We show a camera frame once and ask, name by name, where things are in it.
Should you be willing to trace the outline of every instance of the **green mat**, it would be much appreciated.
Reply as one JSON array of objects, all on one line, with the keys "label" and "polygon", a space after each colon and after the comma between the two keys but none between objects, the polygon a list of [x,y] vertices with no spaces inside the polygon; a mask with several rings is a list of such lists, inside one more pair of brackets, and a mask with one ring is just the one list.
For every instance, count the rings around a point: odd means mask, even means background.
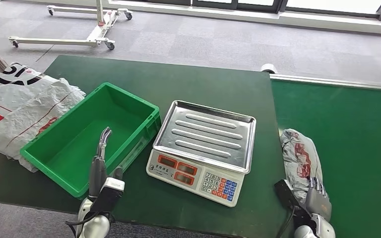
[{"label": "green mat", "polygon": [[381,91],[273,81],[279,129],[317,148],[338,238],[381,237]]}]

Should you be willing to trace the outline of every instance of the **caster wheel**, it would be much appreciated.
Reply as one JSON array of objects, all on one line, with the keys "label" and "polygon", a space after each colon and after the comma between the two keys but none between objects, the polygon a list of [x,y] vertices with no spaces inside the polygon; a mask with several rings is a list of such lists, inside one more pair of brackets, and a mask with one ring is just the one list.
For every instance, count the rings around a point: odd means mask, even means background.
[{"label": "caster wheel", "polygon": [[126,18],[128,19],[128,20],[131,20],[132,19],[132,13],[130,13],[130,12],[125,12],[125,16],[126,16]]},{"label": "caster wheel", "polygon": [[115,44],[113,44],[113,43],[108,43],[108,44],[106,44],[106,46],[107,46],[107,48],[109,48],[109,50],[111,50],[111,51],[115,48]]}]

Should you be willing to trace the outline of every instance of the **gray carpet tile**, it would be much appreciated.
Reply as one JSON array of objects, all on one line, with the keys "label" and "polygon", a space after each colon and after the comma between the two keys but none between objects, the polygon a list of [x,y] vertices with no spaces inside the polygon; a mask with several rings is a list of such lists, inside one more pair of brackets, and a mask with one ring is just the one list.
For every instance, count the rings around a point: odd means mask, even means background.
[{"label": "gray carpet tile", "polygon": [[178,29],[178,34],[191,37],[213,38],[217,20],[197,17],[185,17]]}]

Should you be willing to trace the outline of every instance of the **white plastic bag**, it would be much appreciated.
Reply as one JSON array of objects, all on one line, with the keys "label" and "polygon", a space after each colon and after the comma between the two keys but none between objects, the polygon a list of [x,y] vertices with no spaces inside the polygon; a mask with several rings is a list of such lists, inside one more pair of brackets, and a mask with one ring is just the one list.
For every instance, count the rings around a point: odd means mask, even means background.
[{"label": "white plastic bag", "polygon": [[318,152],[310,138],[293,129],[283,130],[280,140],[287,180],[297,200],[304,204],[309,190],[308,178],[323,181]]},{"label": "white plastic bag", "polygon": [[37,171],[20,149],[84,96],[63,78],[56,80],[16,63],[8,67],[0,75],[0,152]]},{"label": "white plastic bag", "polygon": [[0,120],[58,80],[18,63],[0,74]]}]

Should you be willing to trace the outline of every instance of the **green bin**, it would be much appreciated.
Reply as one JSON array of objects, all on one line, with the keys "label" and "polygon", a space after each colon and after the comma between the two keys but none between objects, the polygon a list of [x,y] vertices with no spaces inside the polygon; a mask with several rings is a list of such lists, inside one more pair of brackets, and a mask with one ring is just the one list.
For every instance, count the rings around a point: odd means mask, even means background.
[{"label": "green bin", "polygon": [[82,199],[101,132],[107,172],[125,171],[161,127],[153,105],[110,83],[103,83],[21,149],[21,155],[72,196]]}]

